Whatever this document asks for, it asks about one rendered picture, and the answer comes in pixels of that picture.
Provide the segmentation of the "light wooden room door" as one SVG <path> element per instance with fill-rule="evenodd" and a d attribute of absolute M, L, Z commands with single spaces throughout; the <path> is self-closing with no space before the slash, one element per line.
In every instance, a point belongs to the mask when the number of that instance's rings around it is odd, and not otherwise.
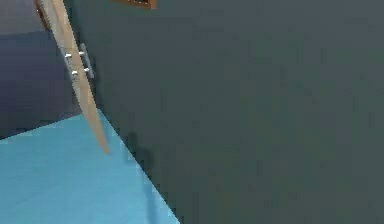
<path fill-rule="evenodd" d="M 110 152 L 95 99 L 84 71 L 85 63 L 80 56 L 64 0 L 33 0 L 44 27 L 54 35 L 57 47 L 64 59 L 72 88 L 82 114 L 105 153 Z"/>

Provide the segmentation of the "brown framed wall picture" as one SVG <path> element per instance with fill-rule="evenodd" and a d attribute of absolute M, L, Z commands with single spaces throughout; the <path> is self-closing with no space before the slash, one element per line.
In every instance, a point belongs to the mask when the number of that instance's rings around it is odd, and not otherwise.
<path fill-rule="evenodd" d="M 157 6 L 157 0 L 113 0 L 130 6 L 141 7 L 146 9 L 155 9 Z"/>

